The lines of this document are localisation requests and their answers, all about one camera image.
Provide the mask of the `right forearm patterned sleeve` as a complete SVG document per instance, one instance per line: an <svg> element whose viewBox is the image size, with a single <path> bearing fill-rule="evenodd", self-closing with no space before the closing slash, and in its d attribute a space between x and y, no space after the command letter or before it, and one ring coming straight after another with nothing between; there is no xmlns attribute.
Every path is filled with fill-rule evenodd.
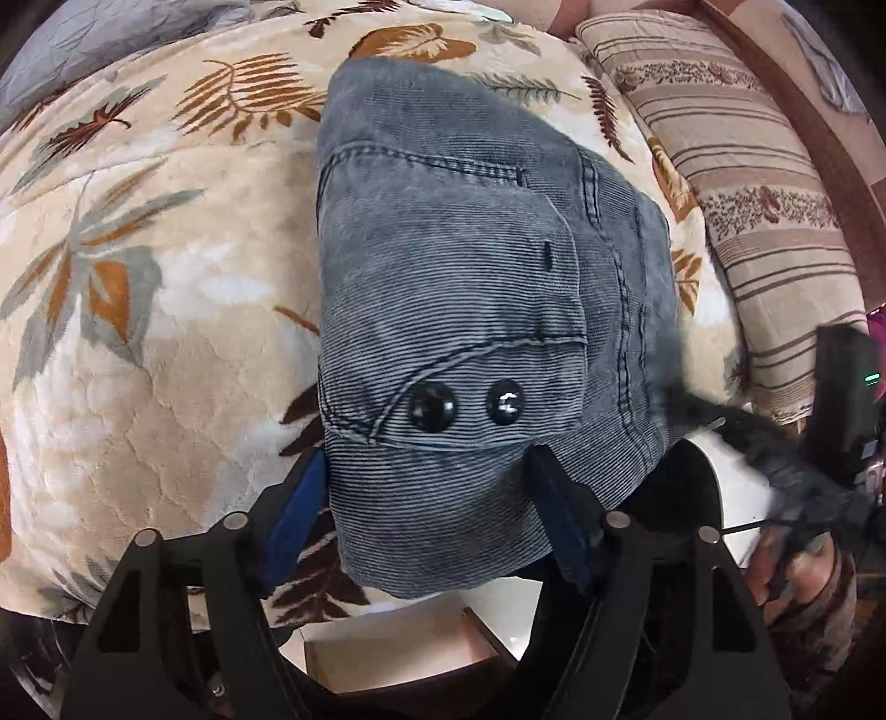
<svg viewBox="0 0 886 720"><path fill-rule="evenodd" d="M811 687L846 663L853 648L856 603L856 564L850 553L840 552L823 591L811 603L793 604L769 624L790 686Z"/></svg>

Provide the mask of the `person's right hand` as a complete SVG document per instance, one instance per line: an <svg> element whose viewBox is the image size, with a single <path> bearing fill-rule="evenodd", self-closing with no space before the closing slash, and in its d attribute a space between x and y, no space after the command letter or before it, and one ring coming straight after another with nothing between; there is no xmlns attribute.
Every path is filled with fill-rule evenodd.
<svg viewBox="0 0 886 720"><path fill-rule="evenodd" d="M803 551L787 558L779 542L778 531L764 531L745 570L755 604L764 606L781 597L785 603L810 604L831 580L837 565L837 546L831 534L823 532Z"/></svg>

